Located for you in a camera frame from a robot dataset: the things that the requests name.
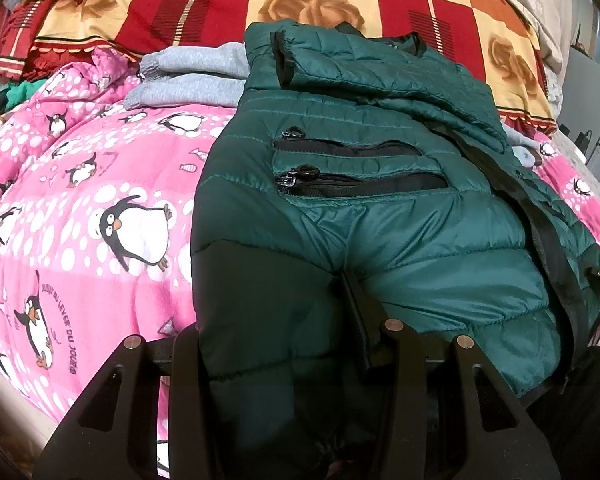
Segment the dark green puffer jacket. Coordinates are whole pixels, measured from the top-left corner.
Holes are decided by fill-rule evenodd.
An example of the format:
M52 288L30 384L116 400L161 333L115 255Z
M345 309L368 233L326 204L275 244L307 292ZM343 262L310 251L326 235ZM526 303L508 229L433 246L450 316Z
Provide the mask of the dark green puffer jacket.
M392 318L471 337L559 467L600 478L576 371L600 245L509 145L490 88L416 35L256 23L237 112L195 194L193 295L215 479L347 479L339 328L353 274Z

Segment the floral white bed sheet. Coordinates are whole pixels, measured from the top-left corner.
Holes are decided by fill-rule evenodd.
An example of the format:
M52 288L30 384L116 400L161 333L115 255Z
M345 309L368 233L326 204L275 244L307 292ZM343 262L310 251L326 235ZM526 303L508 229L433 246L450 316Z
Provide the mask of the floral white bed sheet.
M557 151L562 154L562 156L565 156L571 167L576 170L586 182L588 182L594 196L600 201L600 180L597 179L591 168L584 162L584 158L580 155L580 151L576 147L576 144L574 144L568 136L565 136L558 128L549 128L547 133L550 140L552 140L553 144L556 146Z

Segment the pink penguin blanket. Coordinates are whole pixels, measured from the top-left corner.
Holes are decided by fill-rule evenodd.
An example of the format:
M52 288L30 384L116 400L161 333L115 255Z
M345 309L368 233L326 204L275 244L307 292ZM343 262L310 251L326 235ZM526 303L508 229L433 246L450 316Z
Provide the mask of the pink penguin blanket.
M141 82L98 51L0 127L0 367L58 426L124 338L197 330L195 194L239 102L126 110Z

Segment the black power adapter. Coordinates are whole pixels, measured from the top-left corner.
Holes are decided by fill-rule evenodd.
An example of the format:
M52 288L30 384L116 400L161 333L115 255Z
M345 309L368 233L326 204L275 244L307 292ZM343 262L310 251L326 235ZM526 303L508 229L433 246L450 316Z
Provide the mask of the black power adapter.
M587 162L588 158L586 157L586 152L588 151L588 146L590 145L592 138L592 130L581 131L574 142L574 145L578 149L578 156L582 160L582 162Z

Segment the green cloth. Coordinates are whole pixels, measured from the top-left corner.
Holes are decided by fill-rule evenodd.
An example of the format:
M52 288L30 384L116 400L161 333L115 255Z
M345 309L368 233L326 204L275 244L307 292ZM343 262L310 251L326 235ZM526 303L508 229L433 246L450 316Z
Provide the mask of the green cloth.
M19 84L15 84L14 82L6 84L0 90L0 115L10 112L16 106L26 102L45 83L45 79L39 79L37 81L23 81Z

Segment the grey folded sweatshirt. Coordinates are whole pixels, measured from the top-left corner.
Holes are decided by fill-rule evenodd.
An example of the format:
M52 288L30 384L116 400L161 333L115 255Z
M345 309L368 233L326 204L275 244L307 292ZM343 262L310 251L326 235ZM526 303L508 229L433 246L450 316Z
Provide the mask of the grey folded sweatshirt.
M241 42L219 47L167 47L140 61L142 82L123 100L126 110L185 104L236 107L250 67Z

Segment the red orange rose quilt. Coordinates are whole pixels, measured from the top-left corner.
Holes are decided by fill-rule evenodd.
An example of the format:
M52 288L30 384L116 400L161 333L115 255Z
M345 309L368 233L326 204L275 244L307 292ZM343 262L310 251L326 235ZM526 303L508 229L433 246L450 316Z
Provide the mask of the red orange rose quilt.
M130 58L217 47L280 20L349 23L366 37L416 32L488 84L503 118L553 125L539 39L509 0L23 0L0 33L0 76L40 79L97 47Z

